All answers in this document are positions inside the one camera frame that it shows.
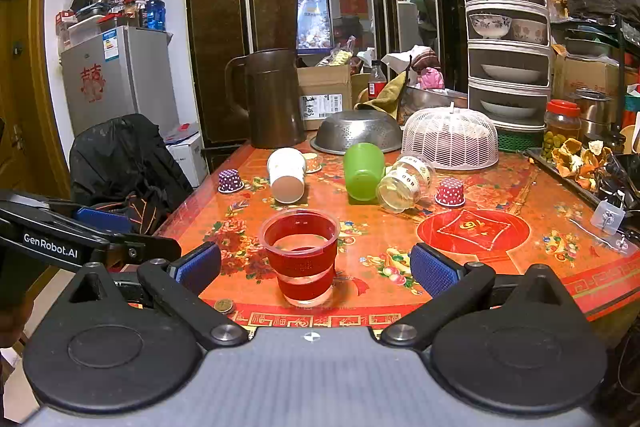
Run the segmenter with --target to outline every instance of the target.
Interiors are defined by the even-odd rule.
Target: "blue water bottle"
[[[149,0],[146,3],[146,25],[150,30],[164,31],[166,9],[161,0]]]

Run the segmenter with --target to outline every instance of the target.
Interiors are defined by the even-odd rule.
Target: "refrigerator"
[[[167,33],[120,26],[64,51],[61,60],[76,136],[131,113],[146,116],[161,136],[178,125]]]

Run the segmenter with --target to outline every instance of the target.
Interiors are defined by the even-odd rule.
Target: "pink cloth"
[[[444,89],[444,79],[440,71],[424,68],[418,76],[421,89]]]

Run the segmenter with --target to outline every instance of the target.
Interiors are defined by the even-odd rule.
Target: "door frame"
[[[35,97],[33,115],[38,119],[42,142],[46,149],[49,168],[56,181],[56,196],[68,198],[70,195],[69,170],[62,150],[58,126],[53,110],[49,87],[49,74],[44,45],[44,0],[29,0],[29,39],[31,61],[31,83]]]

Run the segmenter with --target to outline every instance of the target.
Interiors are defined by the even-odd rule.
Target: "pitcher handle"
[[[242,107],[236,99],[234,99],[234,88],[233,88],[233,78],[232,73],[234,68],[238,66],[245,66],[246,57],[236,57],[232,58],[225,67],[225,90],[226,90],[226,103],[231,107],[231,110],[237,114],[244,116],[245,118],[249,117],[249,112]]]

